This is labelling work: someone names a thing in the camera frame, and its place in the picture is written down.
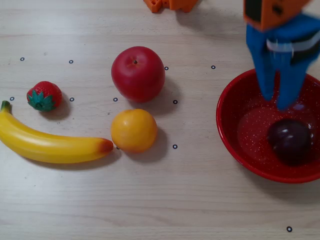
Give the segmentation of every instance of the banana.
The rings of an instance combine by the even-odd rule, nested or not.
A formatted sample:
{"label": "banana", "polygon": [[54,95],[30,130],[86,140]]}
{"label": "banana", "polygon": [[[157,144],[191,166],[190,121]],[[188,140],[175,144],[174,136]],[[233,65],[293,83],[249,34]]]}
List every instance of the banana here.
{"label": "banana", "polygon": [[96,160],[110,153],[114,144],[98,137],[70,137],[34,130],[10,113],[10,103],[0,110],[0,140],[17,154],[35,161],[74,164]]}

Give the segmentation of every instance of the banana stem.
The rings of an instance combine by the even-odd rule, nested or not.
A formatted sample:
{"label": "banana stem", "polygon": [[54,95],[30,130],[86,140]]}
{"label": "banana stem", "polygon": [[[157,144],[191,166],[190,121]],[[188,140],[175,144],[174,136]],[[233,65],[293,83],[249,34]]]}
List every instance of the banana stem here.
{"label": "banana stem", "polygon": [[0,112],[9,113],[10,112],[10,106],[11,106],[10,102],[2,101]]}

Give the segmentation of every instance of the red bowl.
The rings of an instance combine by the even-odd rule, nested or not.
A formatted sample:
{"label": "red bowl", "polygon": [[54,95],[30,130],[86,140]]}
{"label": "red bowl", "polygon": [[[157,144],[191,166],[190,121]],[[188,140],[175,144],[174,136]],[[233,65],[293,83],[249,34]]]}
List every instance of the red bowl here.
{"label": "red bowl", "polygon": [[[307,75],[298,100],[286,112],[276,107],[279,82],[277,74],[274,97],[267,102],[261,95],[254,69],[232,80],[217,104],[216,124],[220,137],[240,164],[261,177],[290,184],[319,179],[320,82]],[[267,141],[270,125],[283,118],[300,120],[311,131],[312,146],[304,164],[286,165]]]}

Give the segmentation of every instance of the apple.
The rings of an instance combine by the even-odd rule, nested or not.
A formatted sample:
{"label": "apple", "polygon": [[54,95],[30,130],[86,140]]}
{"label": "apple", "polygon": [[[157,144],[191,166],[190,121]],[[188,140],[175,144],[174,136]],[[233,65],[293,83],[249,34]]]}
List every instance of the apple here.
{"label": "apple", "polygon": [[160,57],[144,46],[119,54],[111,68],[115,87],[129,101],[145,103],[156,97],[165,84],[165,66]]}

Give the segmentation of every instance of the strawberry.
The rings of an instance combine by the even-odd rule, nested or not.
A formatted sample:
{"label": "strawberry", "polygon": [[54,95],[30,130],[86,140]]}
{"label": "strawberry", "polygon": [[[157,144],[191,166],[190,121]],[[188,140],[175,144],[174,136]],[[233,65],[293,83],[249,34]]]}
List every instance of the strawberry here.
{"label": "strawberry", "polygon": [[41,81],[26,94],[28,104],[40,112],[49,112],[61,104],[62,92],[57,85]]}

